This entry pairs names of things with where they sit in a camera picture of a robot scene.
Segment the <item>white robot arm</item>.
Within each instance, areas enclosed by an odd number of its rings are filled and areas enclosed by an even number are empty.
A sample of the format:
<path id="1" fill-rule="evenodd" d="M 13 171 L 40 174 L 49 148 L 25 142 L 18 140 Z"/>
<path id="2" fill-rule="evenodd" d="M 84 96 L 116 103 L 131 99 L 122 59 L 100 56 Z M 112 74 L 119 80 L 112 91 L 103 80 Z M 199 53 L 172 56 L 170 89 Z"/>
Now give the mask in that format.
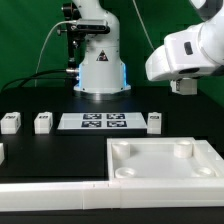
<path id="1" fill-rule="evenodd" d="M 79 83 L 74 89 L 100 99 L 126 92 L 126 66 L 119 55 L 119 21 L 99 0 L 72 0 L 81 18 L 78 31 L 87 34 Z M 197 93 L 197 79 L 224 75 L 224 0 L 189 0 L 202 22 L 169 34 L 145 64 L 150 81 L 168 80 L 172 91 Z"/>

